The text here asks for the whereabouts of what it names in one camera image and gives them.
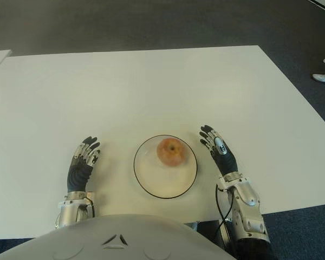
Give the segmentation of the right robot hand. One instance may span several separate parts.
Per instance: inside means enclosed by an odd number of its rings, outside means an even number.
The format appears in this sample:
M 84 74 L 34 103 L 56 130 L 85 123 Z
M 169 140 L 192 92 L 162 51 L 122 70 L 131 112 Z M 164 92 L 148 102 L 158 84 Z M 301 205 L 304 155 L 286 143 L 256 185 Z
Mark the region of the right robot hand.
M 201 126 L 200 129 L 200 142 L 209 150 L 222 176 L 237 172 L 236 158 L 221 135 L 208 125 Z

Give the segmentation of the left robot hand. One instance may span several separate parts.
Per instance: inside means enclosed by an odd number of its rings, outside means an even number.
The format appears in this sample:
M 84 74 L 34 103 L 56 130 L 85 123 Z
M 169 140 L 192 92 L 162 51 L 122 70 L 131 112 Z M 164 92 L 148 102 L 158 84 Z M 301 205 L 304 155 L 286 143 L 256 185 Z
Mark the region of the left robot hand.
M 85 192 L 94 165 L 99 159 L 100 143 L 97 137 L 87 137 L 75 150 L 68 170 L 68 192 Z

